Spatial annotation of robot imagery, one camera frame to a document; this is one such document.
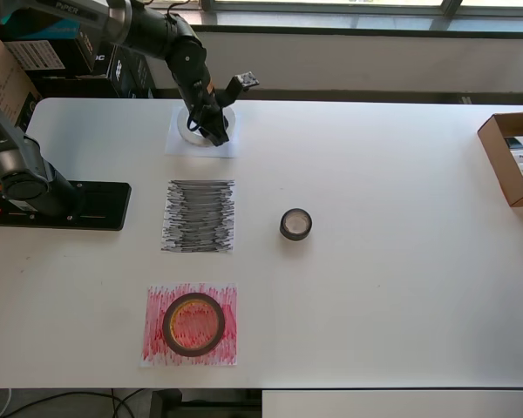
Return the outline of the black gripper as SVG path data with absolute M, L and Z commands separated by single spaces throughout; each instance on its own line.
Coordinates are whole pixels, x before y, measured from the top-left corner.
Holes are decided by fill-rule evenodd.
M 217 101 L 216 89 L 193 89 L 191 93 L 191 121 L 199 126 L 203 138 L 209 139 L 214 146 L 222 146 L 229 141 L 228 121 L 224 118 Z

